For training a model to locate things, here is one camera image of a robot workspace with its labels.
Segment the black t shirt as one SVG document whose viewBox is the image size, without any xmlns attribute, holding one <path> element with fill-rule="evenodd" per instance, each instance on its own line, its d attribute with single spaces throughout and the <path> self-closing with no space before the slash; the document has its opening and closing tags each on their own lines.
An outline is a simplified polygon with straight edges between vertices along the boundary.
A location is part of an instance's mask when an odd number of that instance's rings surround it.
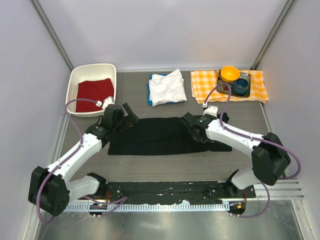
<svg viewBox="0 0 320 240">
<path fill-rule="evenodd" d="M 231 152 L 231 146 L 218 141 L 195 141 L 180 117 L 141 118 L 109 143 L 112 156 L 162 156 L 201 152 Z"/>
</svg>

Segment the orange checkered cloth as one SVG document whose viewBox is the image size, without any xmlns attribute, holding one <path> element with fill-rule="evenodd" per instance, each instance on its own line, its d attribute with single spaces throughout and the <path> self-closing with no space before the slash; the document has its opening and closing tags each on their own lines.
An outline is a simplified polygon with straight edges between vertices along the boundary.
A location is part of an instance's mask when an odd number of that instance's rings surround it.
<svg viewBox="0 0 320 240">
<path fill-rule="evenodd" d="M 269 100 L 264 84 L 264 74 L 261 70 L 241 70 L 241 73 L 250 74 L 249 97 L 232 96 L 232 102 L 259 101 L 266 103 Z M 210 91 L 217 85 L 217 75 L 213 70 L 197 70 L 190 73 L 191 92 L 197 103 L 202 104 Z"/>
</svg>

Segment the white plastic tub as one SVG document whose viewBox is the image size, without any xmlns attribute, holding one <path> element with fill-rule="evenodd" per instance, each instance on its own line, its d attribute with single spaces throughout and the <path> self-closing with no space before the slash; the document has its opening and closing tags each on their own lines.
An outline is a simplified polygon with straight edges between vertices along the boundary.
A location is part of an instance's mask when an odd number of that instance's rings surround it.
<svg viewBox="0 0 320 240">
<path fill-rule="evenodd" d="M 113 64 L 95 63 L 76 67 L 74 70 L 72 70 L 69 77 L 65 103 L 77 99 L 80 83 L 85 81 L 96 82 L 105 79 L 110 79 L 110 82 L 112 83 L 114 89 L 112 97 L 115 100 L 117 95 L 117 71 Z M 77 110 L 77 104 L 80 103 L 80 101 L 70 103 L 67 107 L 67 111 L 74 116 L 82 118 L 98 117 L 104 112 L 99 107 L 95 111 L 90 110 L 86 112 L 79 112 Z"/>
</svg>

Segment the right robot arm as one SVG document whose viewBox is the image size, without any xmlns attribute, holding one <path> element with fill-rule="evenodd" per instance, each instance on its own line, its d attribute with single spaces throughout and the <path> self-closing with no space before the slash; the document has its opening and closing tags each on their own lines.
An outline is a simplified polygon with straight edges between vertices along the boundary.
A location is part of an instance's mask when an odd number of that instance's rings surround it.
<svg viewBox="0 0 320 240">
<path fill-rule="evenodd" d="M 230 197 L 238 197 L 251 185 L 275 185 L 291 163 L 287 151 L 274 133 L 250 133 L 207 113 L 197 117 L 188 112 L 181 121 L 193 140 L 204 144 L 220 142 L 250 157 L 252 167 L 236 170 L 228 178 L 225 190 Z"/>
</svg>

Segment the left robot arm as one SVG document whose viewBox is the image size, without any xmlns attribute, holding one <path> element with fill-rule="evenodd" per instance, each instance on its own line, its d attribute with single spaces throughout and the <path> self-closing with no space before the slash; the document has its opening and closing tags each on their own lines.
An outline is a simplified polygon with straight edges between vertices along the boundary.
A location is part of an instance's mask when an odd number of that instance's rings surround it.
<svg viewBox="0 0 320 240">
<path fill-rule="evenodd" d="M 88 173 L 78 180 L 71 179 L 87 160 L 117 135 L 137 124 L 139 118 L 127 103 L 105 103 L 103 107 L 103 115 L 80 134 L 79 142 L 67 153 L 49 166 L 38 166 L 33 170 L 28 201 L 36 206 L 40 219 L 43 218 L 42 211 L 57 217 L 72 201 L 86 196 L 100 200 L 106 195 L 107 181 L 96 173 Z"/>
</svg>

